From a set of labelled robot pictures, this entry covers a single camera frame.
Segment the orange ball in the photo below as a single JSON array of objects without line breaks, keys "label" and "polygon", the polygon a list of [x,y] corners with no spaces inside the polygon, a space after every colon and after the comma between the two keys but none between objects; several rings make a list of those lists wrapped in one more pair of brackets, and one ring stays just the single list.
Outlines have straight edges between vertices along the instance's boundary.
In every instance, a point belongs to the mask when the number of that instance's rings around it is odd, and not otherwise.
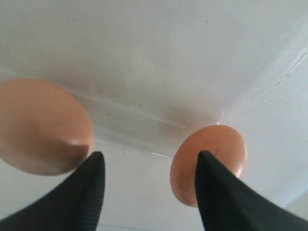
[{"label": "orange ball", "polygon": [[175,197],[192,207],[198,207],[194,178],[200,151],[210,151],[237,177],[242,173],[247,156],[242,136],[225,125],[209,126],[188,137],[174,156],[170,183]]},{"label": "orange ball", "polygon": [[0,158],[37,175],[75,169],[91,152],[91,119],[71,94],[44,80],[0,83]]}]

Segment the round orange object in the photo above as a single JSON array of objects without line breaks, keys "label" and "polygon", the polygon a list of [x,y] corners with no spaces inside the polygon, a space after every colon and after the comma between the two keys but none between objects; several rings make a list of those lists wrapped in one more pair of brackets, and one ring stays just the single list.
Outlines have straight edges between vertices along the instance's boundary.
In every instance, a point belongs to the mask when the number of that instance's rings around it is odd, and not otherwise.
[{"label": "round orange object", "polygon": [[170,183],[175,197],[185,205],[198,207],[194,178],[200,151],[210,151],[239,177],[246,163],[246,145],[233,128],[213,125],[188,137],[174,156]]},{"label": "round orange object", "polygon": [[37,175],[75,169],[94,145],[87,111],[71,94],[44,80],[0,83],[0,158]]}]

